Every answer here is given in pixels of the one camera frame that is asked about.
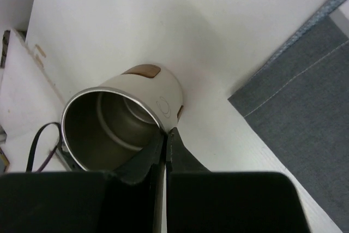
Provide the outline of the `grey striped cloth placemat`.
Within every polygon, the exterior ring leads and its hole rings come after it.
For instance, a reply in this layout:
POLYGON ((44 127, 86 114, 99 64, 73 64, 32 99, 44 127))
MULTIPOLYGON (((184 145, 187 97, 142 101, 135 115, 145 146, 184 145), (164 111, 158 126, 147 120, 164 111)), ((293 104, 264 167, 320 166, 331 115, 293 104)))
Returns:
POLYGON ((313 232, 348 232, 348 19, 327 0, 229 102, 317 204, 313 232))

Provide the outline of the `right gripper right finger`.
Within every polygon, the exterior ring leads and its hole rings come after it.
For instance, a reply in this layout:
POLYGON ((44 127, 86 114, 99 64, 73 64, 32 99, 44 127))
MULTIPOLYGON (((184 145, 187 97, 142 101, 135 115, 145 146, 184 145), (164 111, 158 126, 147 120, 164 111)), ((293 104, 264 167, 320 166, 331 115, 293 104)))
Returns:
POLYGON ((167 172, 210 172, 184 145, 177 128, 170 130, 166 143, 167 172))

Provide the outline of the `steel cup with white sleeve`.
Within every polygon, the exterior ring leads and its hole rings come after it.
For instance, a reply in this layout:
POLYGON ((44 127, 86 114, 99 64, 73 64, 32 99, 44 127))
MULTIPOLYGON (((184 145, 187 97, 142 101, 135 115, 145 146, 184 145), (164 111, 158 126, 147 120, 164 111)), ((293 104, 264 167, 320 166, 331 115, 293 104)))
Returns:
POLYGON ((177 126, 182 87, 165 67, 140 64, 76 93, 62 114, 62 137, 83 170, 115 170, 177 126))

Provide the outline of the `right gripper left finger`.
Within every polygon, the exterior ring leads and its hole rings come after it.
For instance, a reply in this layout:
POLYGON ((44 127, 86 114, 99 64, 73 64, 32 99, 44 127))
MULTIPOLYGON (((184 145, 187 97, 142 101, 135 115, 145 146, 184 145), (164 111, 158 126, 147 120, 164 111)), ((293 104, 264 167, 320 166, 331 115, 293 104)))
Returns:
POLYGON ((130 186, 144 181, 151 172, 152 166, 157 166, 161 162, 164 138, 163 133, 156 132, 142 150, 114 171, 115 176, 121 182, 130 186))

